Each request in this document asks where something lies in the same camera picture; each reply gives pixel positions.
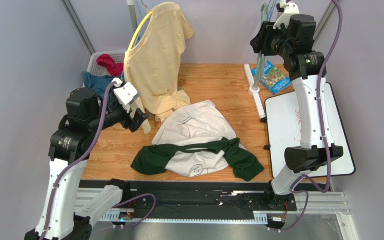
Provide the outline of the green and white t-shirt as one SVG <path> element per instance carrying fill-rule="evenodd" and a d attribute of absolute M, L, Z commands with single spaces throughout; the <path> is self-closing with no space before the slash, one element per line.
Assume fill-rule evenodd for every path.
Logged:
<path fill-rule="evenodd" d="M 247 182 L 265 169 L 210 100 L 176 110 L 162 124 L 151 145 L 143 147 L 131 164 L 143 175 L 171 171 L 188 178 L 227 167 L 232 168 L 236 178 Z"/>

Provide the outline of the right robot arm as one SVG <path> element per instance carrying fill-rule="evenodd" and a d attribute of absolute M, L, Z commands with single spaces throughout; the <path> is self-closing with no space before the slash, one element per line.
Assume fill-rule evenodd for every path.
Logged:
<path fill-rule="evenodd" d="M 276 26 L 264 21 L 250 42 L 255 53 L 280 56 L 289 73 L 301 116 L 300 146 L 284 151 L 285 167 L 271 181 L 276 196 L 293 193 L 295 186 L 309 172 L 327 167 L 327 181 L 331 179 L 332 162 L 343 157 L 344 148 L 336 145 L 330 132 L 325 97 L 326 58 L 313 50 L 316 31 L 314 17 L 292 15 L 287 23 Z"/>

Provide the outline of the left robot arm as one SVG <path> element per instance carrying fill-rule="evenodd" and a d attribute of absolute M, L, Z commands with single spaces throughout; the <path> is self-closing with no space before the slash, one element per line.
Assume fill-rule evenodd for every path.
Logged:
<path fill-rule="evenodd" d="M 109 86 L 114 98 L 100 98 L 92 88 L 71 92 L 67 114 L 50 139 L 50 176 L 45 206 L 38 225 L 25 235 L 27 240 L 87 240 L 96 223 L 115 205 L 131 197 L 128 182 L 112 179 L 81 208 L 76 208 L 81 178 L 91 150 L 103 130 L 116 124 L 137 131 L 148 119 L 131 104 L 139 92 L 131 83 Z"/>

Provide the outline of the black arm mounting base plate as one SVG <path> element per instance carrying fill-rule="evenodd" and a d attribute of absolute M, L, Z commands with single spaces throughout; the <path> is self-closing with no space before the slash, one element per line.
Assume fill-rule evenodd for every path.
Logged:
<path fill-rule="evenodd" d="M 132 181 L 123 198 L 133 217 L 173 220 L 252 220 L 254 212 L 283 216 L 297 211 L 295 198 L 276 200 L 268 183 Z"/>

